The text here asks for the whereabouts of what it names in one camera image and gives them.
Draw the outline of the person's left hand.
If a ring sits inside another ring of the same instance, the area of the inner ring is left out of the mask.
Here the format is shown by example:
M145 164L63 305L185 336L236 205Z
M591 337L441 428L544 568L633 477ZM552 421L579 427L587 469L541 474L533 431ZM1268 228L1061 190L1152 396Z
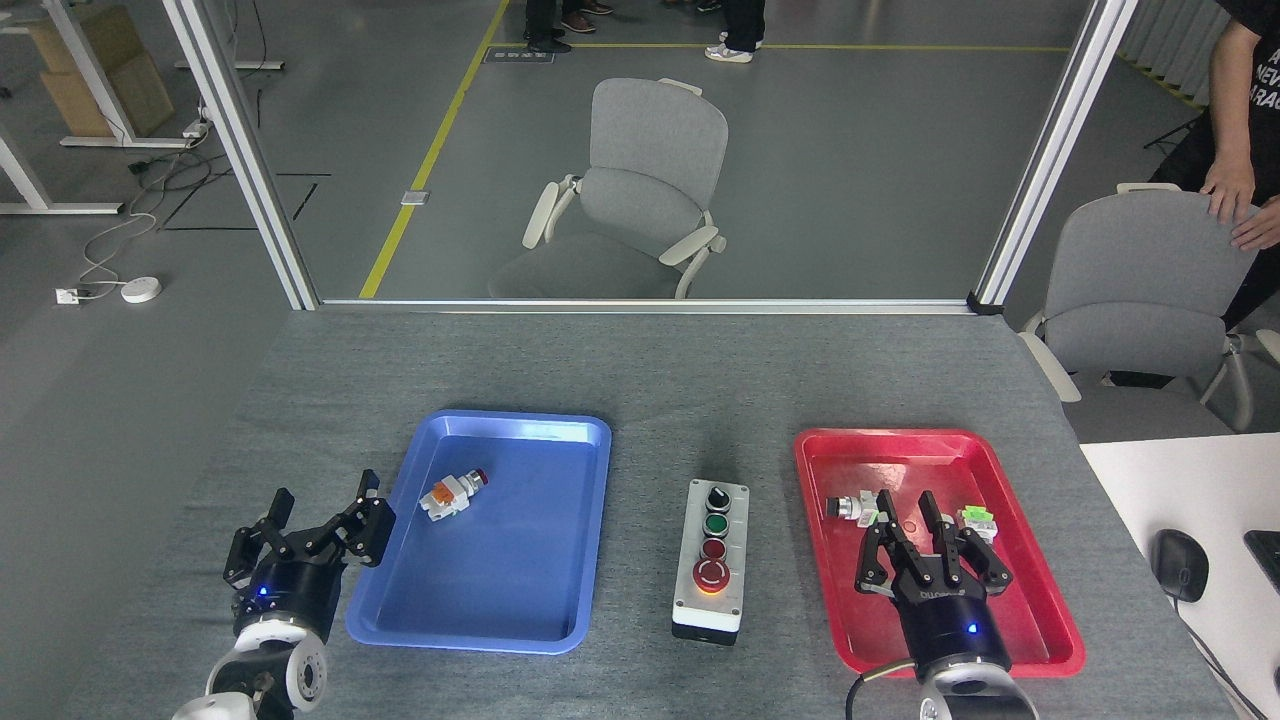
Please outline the person's left hand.
M1231 246L1240 251L1262 251L1279 245L1280 196L1268 199L1256 214L1239 222L1231 229Z

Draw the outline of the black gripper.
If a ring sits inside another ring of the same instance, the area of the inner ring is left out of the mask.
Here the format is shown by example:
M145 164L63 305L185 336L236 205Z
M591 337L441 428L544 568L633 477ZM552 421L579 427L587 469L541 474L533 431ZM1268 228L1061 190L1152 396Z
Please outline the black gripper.
M233 534L223 573L224 582L237 591L233 633L250 624L283 620L314 632L320 638L332 634L346 564L343 553L360 559L367 568L381 564L396 512L379 495L380 479L365 469L356 498L344 510L310 532L305 559L291 559L294 551L282 534L294 506L294 496L279 488L269 510L251 527ZM268 548L261 562L262 550Z
M922 556L918 582L909 571L899 574L899 616L915 673L931 674L955 662L1009 670L1012 661L986 598L1007 589L1011 571L975 530L959 529L945 516L931 491L922 493L919 507L932 553ZM855 589L892 598L895 573L916 565L915 546L900 525L888 489L877 495L876 510L861 542Z

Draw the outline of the person's right hand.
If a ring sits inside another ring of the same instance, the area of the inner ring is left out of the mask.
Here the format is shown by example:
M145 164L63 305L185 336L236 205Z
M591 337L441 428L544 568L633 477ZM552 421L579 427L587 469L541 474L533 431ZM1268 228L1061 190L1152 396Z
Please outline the person's right hand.
M1210 215L1238 224L1248 219L1254 188L1251 159L1221 155L1210 165L1199 192L1210 197Z

